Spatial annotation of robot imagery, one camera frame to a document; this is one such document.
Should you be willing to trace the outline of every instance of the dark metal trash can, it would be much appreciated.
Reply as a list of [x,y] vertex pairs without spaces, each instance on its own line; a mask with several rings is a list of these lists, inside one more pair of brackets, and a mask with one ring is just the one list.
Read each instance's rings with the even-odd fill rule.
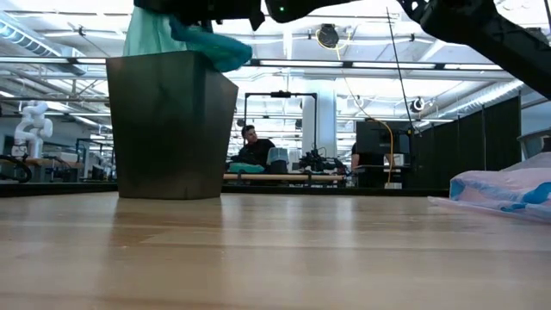
[[200,53],[107,60],[119,196],[220,196],[238,87]]

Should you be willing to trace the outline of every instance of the man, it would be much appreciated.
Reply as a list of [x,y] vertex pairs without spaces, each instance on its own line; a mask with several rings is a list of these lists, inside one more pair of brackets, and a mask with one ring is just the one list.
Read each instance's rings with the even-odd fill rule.
[[253,157],[256,164],[266,167],[268,151],[276,146],[269,139],[259,139],[255,127],[252,125],[243,127],[241,135],[247,141],[247,144],[239,151],[239,155]]

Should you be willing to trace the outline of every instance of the teal object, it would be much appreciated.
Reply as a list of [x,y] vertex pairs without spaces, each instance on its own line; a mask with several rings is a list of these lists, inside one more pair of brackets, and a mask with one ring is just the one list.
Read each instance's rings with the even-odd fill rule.
[[186,51],[186,43],[170,36],[170,18],[134,8],[124,42],[123,56]]
[[184,26],[170,17],[172,39],[186,43],[189,51],[204,53],[220,72],[239,69],[251,60],[252,47],[220,34],[213,34],[198,26]]
[[134,8],[123,56],[181,51],[203,53],[220,72],[237,70],[252,57],[252,48],[238,40],[186,27],[171,15]]
[[264,167],[259,164],[231,163],[230,169],[228,169],[227,171],[230,173],[263,173]]
[[280,147],[272,147],[268,151],[268,162],[266,164],[271,164],[278,160],[284,160],[287,164],[289,163],[289,154],[287,149]]

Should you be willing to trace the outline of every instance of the black shirt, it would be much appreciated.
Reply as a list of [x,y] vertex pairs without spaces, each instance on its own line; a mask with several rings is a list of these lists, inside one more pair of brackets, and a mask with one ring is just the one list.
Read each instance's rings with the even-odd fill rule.
[[257,142],[249,143],[244,146],[241,151],[239,151],[239,154],[246,153],[247,155],[251,155],[257,161],[257,164],[265,167],[268,162],[269,149],[272,147],[276,147],[272,141],[268,139],[258,139]]
[[371,164],[371,165],[383,165],[384,164],[384,156],[366,152],[366,153],[359,153],[356,151],[356,143],[352,146],[352,155],[360,155],[360,161],[358,165],[362,164]]

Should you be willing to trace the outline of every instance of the black partition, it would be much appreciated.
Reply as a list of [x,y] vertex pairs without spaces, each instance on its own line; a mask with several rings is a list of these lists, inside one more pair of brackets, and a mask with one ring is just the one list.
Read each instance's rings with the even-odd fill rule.
[[521,135],[520,98],[485,108],[486,168],[499,171],[522,159],[517,138]]
[[484,118],[482,111],[457,122],[459,124],[458,173],[463,171],[483,171],[486,169]]
[[416,169],[410,187],[446,189],[465,171],[499,171],[522,159],[519,97],[458,120],[432,126],[414,137]]
[[445,188],[449,179],[460,172],[458,160],[458,130],[456,122],[436,126],[434,130],[435,139],[435,182],[438,188]]

